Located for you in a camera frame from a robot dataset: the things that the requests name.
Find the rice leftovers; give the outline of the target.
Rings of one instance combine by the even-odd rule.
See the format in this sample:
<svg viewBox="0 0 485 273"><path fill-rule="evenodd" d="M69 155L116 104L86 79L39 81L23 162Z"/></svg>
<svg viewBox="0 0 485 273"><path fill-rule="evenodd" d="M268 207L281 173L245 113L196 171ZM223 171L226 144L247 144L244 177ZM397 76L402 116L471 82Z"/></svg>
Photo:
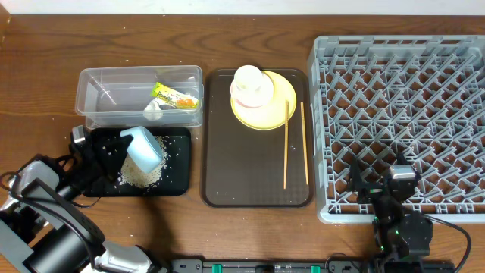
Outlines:
<svg viewBox="0 0 485 273"><path fill-rule="evenodd" d="M128 155L122 165L120 177L117 179L118 185L134 186L143 190L154 189L156 186L161 186L164 177L171 169L167 165L170 155L167 148L173 143L169 136L155 136L158 144L164 152L161 163L151 172L143 172L136 163Z"/></svg>

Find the light blue bowl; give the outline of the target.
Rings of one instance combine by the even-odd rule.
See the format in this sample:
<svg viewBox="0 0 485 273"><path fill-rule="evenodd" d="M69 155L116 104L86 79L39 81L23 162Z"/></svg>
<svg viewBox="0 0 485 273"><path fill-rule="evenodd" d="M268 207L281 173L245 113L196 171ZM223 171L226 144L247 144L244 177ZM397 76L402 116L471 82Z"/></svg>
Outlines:
<svg viewBox="0 0 485 273"><path fill-rule="evenodd" d="M161 164L164 152L155 137L145 127L138 126L122 130L120 135L133 138L127 152L142 172L148 174Z"/></svg>

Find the white napkin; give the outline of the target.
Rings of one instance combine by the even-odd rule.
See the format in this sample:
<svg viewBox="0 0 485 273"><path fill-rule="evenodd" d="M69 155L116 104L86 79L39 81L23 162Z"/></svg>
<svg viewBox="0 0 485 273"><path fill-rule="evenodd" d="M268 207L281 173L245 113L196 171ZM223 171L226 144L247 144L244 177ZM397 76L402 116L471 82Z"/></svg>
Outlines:
<svg viewBox="0 0 485 273"><path fill-rule="evenodd" d="M156 121L163 117L167 104L159 99L153 99L144 109L143 116L149 121Z"/></svg>

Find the green orange snack wrapper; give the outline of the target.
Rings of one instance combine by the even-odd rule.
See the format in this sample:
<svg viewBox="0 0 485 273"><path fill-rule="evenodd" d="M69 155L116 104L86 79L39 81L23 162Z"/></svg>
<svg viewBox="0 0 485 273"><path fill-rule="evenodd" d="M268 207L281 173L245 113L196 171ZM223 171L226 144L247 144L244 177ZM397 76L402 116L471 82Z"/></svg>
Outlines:
<svg viewBox="0 0 485 273"><path fill-rule="evenodd" d="M177 109L195 109L199 100L195 96L176 91L162 83L156 82L150 92L159 105L168 105Z"/></svg>

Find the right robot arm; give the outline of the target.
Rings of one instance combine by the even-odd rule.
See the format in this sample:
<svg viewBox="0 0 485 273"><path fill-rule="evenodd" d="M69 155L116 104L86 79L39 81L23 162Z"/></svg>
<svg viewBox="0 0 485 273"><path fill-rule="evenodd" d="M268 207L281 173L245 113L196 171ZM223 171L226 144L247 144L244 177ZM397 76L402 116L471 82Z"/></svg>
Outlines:
<svg viewBox="0 0 485 273"><path fill-rule="evenodd" d="M366 182L358 160L350 164L346 189L357 193L357 203L370 203L374 211L374 237L382 253L368 266L375 272L424 272L430 255L433 224L402 204L415 191L420 174L399 154L378 182Z"/></svg>

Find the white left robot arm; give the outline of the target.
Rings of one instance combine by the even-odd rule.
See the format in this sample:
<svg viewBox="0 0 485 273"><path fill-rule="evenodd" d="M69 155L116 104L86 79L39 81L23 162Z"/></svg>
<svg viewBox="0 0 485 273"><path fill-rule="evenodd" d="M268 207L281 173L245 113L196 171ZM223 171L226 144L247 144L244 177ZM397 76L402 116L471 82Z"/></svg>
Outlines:
<svg viewBox="0 0 485 273"><path fill-rule="evenodd" d="M69 154L2 174L1 254L20 272L169 272L147 249L107 241L75 201L118 176L132 142L73 136Z"/></svg>

